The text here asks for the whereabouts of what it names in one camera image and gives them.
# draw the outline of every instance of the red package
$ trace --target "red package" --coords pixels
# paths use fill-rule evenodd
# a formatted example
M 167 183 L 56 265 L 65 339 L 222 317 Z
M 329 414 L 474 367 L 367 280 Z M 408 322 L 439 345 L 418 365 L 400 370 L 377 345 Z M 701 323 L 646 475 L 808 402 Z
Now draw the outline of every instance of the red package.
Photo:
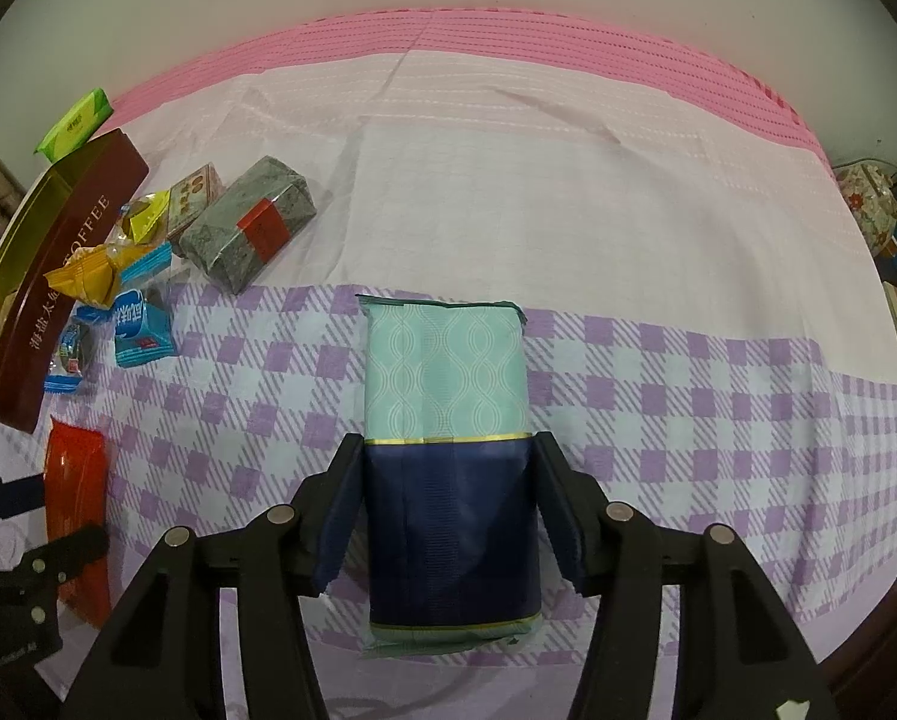
M 109 459 L 104 454 L 104 436 L 52 418 L 45 449 L 48 541 L 75 533 L 89 522 L 104 526 L 107 477 Z M 62 584 L 58 598 L 83 620 L 100 628 L 111 614 L 107 557 L 95 560 L 75 579 Z

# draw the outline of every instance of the silver pin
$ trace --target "silver pin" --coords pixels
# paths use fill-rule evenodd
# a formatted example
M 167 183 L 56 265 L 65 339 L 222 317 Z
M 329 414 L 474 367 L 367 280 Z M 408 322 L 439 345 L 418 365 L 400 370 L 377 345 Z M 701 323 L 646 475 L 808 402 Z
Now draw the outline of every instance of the silver pin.
M 712 525 L 709 536 L 711 536 L 711 541 L 718 544 L 730 544 L 735 541 L 735 531 L 728 525 Z
M 272 506 L 265 514 L 265 517 L 268 518 L 272 525 L 284 525 L 286 522 L 291 522 L 295 517 L 295 510 L 288 504 L 283 503 L 278 506 Z
M 170 547 L 181 547 L 186 541 L 188 541 L 188 528 L 182 528 L 181 525 L 165 533 L 165 543 Z
M 615 522 L 628 522 L 634 517 L 634 509 L 627 503 L 614 501 L 605 507 L 605 514 L 608 514 L 608 519 L 613 519 Z

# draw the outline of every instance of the pink border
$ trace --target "pink border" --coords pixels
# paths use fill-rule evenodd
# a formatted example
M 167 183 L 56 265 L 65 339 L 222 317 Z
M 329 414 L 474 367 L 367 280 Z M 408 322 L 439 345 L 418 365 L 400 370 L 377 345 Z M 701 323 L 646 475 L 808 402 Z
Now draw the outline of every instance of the pink border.
M 795 110 L 727 62 L 585 19 L 496 8 L 386 10 L 273 32 L 197 57 L 120 95 L 106 129 L 234 76 L 411 49 L 516 59 L 651 86 L 773 143 L 806 148 L 829 165 Z

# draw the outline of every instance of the green packet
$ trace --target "green packet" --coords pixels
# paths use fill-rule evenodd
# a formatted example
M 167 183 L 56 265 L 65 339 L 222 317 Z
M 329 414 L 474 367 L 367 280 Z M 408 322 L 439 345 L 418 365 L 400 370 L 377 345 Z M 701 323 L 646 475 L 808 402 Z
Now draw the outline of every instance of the green packet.
M 41 139 L 41 151 L 54 164 L 83 146 L 104 120 L 111 116 L 111 103 L 101 89 L 93 89 L 69 108 L 61 120 Z

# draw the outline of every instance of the gray wrapped package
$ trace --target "gray wrapped package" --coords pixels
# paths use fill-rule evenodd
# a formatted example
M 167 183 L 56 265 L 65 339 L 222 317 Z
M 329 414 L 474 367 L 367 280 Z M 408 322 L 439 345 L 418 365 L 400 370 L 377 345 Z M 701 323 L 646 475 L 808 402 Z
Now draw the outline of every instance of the gray wrapped package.
M 304 177 L 262 157 L 195 219 L 178 240 L 184 256 L 231 295 L 315 215 Z

